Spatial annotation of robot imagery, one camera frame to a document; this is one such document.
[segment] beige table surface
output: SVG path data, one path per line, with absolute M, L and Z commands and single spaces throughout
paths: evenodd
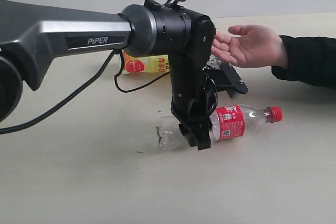
M 280 34 L 336 37 L 335 14 L 240 17 Z M 45 112 L 96 73 L 107 52 L 57 59 L 41 88 L 25 87 L 2 123 Z M 165 78 L 137 93 L 116 90 L 117 60 L 62 110 L 0 137 L 0 223 L 336 223 L 336 92 L 238 69 L 249 93 L 219 105 L 281 106 L 283 121 L 210 150 L 162 153 L 155 119 L 170 112 Z M 125 88 L 152 79 L 124 76 Z

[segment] hand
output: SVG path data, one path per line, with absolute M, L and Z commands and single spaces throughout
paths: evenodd
M 224 35 L 217 31 L 212 54 L 221 61 L 241 68 L 278 66 L 287 68 L 282 39 L 270 28 L 259 25 L 232 26 Z

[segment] finger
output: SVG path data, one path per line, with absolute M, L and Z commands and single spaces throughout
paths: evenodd
M 230 63 L 232 65 L 237 65 L 238 61 L 230 55 L 227 51 L 221 51 L 218 48 L 212 47 L 211 53 L 216 56 L 218 59 L 220 59 L 222 62 Z
M 219 50 L 229 51 L 229 45 L 225 43 L 220 43 L 217 39 L 214 40 L 212 45 Z
M 246 35 L 252 28 L 252 25 L 237 25 L 237 26 L 230 26 L 228 28 L 228 32 L 233 35 Z
M 216 32 L 215 39 L 217 39 L 220 43 L 230 44 L 232 40 L 232 36 L 222 34 L 220 31 Z

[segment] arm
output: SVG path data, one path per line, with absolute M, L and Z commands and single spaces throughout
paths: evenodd
M 287 81 L 336 89 L 336 39 L 280 36 L 286 64 L 272 67 L 272 74 Z

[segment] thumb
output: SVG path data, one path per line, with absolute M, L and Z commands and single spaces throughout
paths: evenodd
M 228 32 L 233 34 L 233 35 L 246 35 L 251 29 L 252 25 L 237 25 L 237 26 L 230 26 L 228 28 Z

